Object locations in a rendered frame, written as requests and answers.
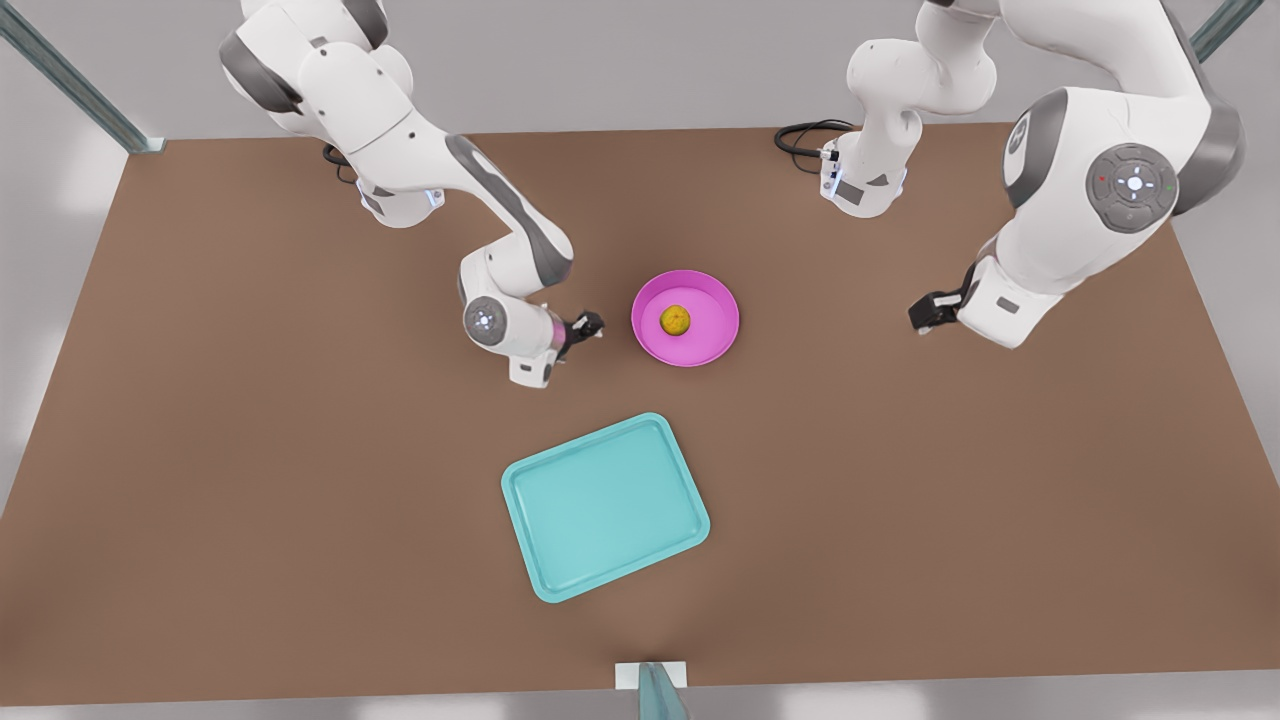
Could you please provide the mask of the pink round plate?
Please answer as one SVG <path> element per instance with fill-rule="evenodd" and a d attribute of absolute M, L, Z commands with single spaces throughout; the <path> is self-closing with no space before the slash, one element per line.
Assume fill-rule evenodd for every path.
<path fill-rule="evenodd" d="M 687 310 L 691 325 L 668 334 L 660 314 L 672 306 Z M 700 366 L 726 354 L 740 327 L 739 304 L 730 288 L 710 274 L 672 270 L 649 279 L 636 293 L 632 332 L 640 347 L 671 366 Z"/>

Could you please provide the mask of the turquoise rectangular tray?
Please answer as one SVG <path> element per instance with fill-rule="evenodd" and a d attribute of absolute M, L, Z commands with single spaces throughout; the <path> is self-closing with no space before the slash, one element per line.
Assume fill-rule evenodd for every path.
<path fill-rule="evenodd" d="M 682 553 L 710 518 L 669 421 L 643 413 L 500 478 L 535 596 L 559 603 Z"/>

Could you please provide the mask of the silver frame post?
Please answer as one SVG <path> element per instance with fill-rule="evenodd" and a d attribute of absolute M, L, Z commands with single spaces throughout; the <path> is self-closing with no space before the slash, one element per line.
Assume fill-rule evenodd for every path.
<path fill-rule="evenodd" d="M 614 665 L 614 688 L 636 692 L 637 720 L 691 720 L 680 694 L 687 687 L 685 661 Z"/>
<path fill-rule="evenodd" d="M 160 154 L 166 141 L 148 137 L 88 82 L 10 3 L 0 0 L 0 38 L 79 108 L 127 152 Z"/>
<path fill-rule="evenodd" d="M 1201 27 L 1190 36 L 1198 63 L 1207 61 L 1248 19 L 1265 0 L 1222 0 Z"/>

